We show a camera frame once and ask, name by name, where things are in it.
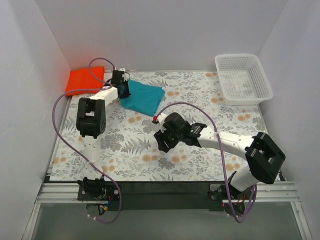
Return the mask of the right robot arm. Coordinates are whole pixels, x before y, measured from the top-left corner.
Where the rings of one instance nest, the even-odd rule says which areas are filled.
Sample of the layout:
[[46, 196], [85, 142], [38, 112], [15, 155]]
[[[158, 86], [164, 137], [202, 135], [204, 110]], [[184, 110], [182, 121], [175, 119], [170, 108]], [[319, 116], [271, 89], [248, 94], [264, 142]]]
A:
[[259, 182], [273, 184], [286, 159], [283, 151], [265, 132], [258, 132], [255, 136], [228, 132], [217, 134], [205, 124], [185, 123], [180, 128], [163, 127], [154, 134], [154, 137], [158, 149], [165, 153], [179, 142], [183, 142], [188, 146], [199, 148], [217, 150], [221, 148], [226, 153], [246, 160], [247, 166], [237, 170], [228, 180], [226, 192], [232, 199], [239, 198], [245, 190]]

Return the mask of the teal t shirt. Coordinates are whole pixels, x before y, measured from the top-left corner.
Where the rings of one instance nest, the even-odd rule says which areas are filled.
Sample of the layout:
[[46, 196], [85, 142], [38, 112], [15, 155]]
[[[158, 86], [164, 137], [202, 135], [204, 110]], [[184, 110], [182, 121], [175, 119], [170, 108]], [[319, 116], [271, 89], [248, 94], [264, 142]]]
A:
[[159, 86], [152, 86], [129, 80], [128, 88], [130, 96], [120, 99], [120, 104], [129, 109], [150, 117], [153, 117], [165, 95], [165, 91]]

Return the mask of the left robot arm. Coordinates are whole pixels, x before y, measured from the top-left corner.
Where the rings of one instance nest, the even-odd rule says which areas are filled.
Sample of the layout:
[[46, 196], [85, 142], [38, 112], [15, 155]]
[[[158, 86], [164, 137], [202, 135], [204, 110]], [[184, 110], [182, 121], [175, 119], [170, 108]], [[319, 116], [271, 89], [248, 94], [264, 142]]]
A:
[[127, 81], [111, 88], [104, 87], [90, 97], [82, 97], [78, 102], [76, 128], [79, 131], [84, 146], [84, 156], [89, 160], [84, 176], [88, 179], [103, 177], [101, 160], [101, 137], [105, 132], [106, 107], [116, 99], [129, 97], [130, 90]]

